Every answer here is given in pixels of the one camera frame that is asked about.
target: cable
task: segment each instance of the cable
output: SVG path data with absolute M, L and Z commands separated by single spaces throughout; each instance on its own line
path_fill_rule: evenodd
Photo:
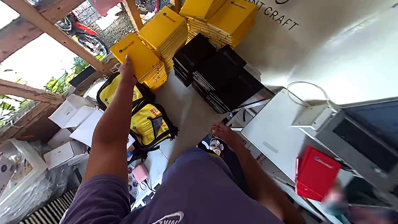
M 144 180 L 144 182 L 146 183 L 146 185 L 148 185 L 149 190 L 153 191 L 154 193 L 156 192 L 156 191 L 152 190 L 152 188 L 149 186 L 149 184 L 148 184 L 148 182 L 146 181 L 146 179 Z
M 140 183 L 140 188 L 141 188 L 141 190 L 146 190 L 146 185 L 144 184 L 144 186 L 145 186 L 145 189 L 143 189 L 142 187 L 141 187 L 141 184 L 142 184 L 142 182 Z
M 286 87 L 287 95 L 289 96 L 289 98 L 290 98 L 293 102 L 295 102 L 295 103 L 297 103 L 297 104 L 299 104 L 299 105 L 301 105 L 301 106 L 303 106 L 303 107 L 306 107 L 306 106 L 302 105 L 301 103 L 298 103 L 298 102 L 294 101 L 294 100 L 290 97 L 289 88 L 290 88 L 292 85 L 297 84 L 297 83 L 311 84 L 311 85 L 315 86 L 316 88 L 320 89 L 320 90 L 322 91 L 322 93 L 324 94 L 325 100 L 326 100 L 328 106 L 330 107 L 330 109 L 331 109 L 333 112 L 335 112 L 335 113 L 338 113 L 338 112 L 339 112 L 338 110 L 336 110 L 336 109 L 332 106 L 331 100 L 330 100 L 330 98 L 329 98 L 327 92 L 326 92 L 322 87 L 320 87 L 320 86 L 318 86 L 318 85 L 315 85 L 314 83 L 309 83 L 309 82 L 304 82 L 304 81 L 298 81 L 298 82 L 289 83 L 289 84 L 287 85 L 287 87 Z

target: stack of yellow notebooks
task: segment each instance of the stack of yellow notebooks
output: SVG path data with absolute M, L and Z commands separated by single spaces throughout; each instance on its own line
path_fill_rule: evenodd
M 203 34 L 203 36 L 210 38 L 209 26 L 206 22 L 203 22 L 199 19 L 194 19 L 188 17 L 188 40 L 191 41 L 198 33 Z
M 207 22 L 210 42 L 217 48 L 235 48 L 255 24 L 256 5 L 245 0 L 228 0 Z
M 168 73 L 173 69 L 174 54 L 187 41 L 187 22 L 170 8 L 164 7 L 138 32 L 138 36 L 162 58 Z
M 120 63 L 124 64 L 129 55 L 137 80 L 156 90 L 167 80 L 164 63 L 134 33 L 129 33 L 110 48 Z
M 187 0 L 179 14 L 188 19 L 188 40 L 192 40 L 198 33 L 210 38 L 207 20 L 221 8 L 226 0 Z
M 226 0 L 187 0 L 179 14 L 202 21 L 207 21 Z

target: red notebook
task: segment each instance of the red notebook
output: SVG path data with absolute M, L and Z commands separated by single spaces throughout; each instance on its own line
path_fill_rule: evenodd
M 322 201 L 340 169 L 335 159 L 307 146 L 303 158 L 296 161 L 296 194 Z

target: wooden frame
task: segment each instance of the wooden frame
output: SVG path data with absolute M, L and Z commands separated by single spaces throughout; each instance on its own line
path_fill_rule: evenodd
M 108 55 L 101 62 L 98 61 L 54 25 L 56 21 L 65 17 L 85 0 L 43 0 L 36 8 L 25 0 L 1 1 L 13 8 L 21 16 L 0 29 L 0 62 L 45 32 L 97 69 L 76 88 L 70 87 L 63 95 L 0 79 L 0 94 L 11 94 L 33 99 L 27 106 L 13 115 L 9 122 L 0 126 L 0 142 L 9 138 L 32 140 L 32 134 L 35 134 L 32 133 L 33 129 L 41 128 L 41 125 L 46 123 L 45 119 L 43 120 L 44 115 L 48 116 L 51 114 L 68 95 L 81 94 L 98 79 L 110 76 L 112 74 L 110 69 L 118 61 L 113 55 Z M 171 2 L 172 4 L 167 6 L 179 12 L 181 8 L 180 0 L 171 0 Z M 143 24 L 135 1 L 123 0 L 123 3 L 135 29 L 137 31 L 140 30 Z
M 174 5 L 174 11 L 179 14 L 181 10 L 181 0 L 170 0 L 170 3 Z
M 31 22 L 33 25 L 37 26 L 43 32 L 49 34 L 52 38 L 57 40 L 59 43 L 67 47 L 69 50 L 73 51 L 79 57 L 87 61 L 98 71 L 104 72 L 106 70 L 105 66 L 82 48 L 76 41 L 66 35 L 63 31 L 58 29 L 49 20 L 43 17 L 35 7 L 25 2 L 25 0 L 2 0 L 12 9 L 17 11 L 21 16 L 23 16 L 27 21 Z
M 38 100 L 57 106 L 64 101 L 62 96 L 59 94 L 2 79 L 0 79 L 0 94 L 20 96 L 26 99 Z
M 123 0 L 127 14 L 129 15 L 131 22 L 136 31 L 140 31 L 144 25 L 140 17 L 140 11 L 138 10 L 135 0 Z
M 47 20 L 55 23 L 84 1 L 43 0 L 36 8 Z M 21 16 L 0 29 L 0 63 L 41 34 L 43 31 Z

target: motorcycle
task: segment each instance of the motorcycle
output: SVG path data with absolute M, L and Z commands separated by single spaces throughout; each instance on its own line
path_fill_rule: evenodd
M 73 12 L 69 13 L 63 20 L 56 22 L 55 25 L 93 56 L 108 55 L 109 49 L 98 37 L 98 33 L 80 23 Z
M 141 11 L 141 14 L 148 12 L 157 13 L 160 8 L 160 0 L 135 0 L 135 4 Z

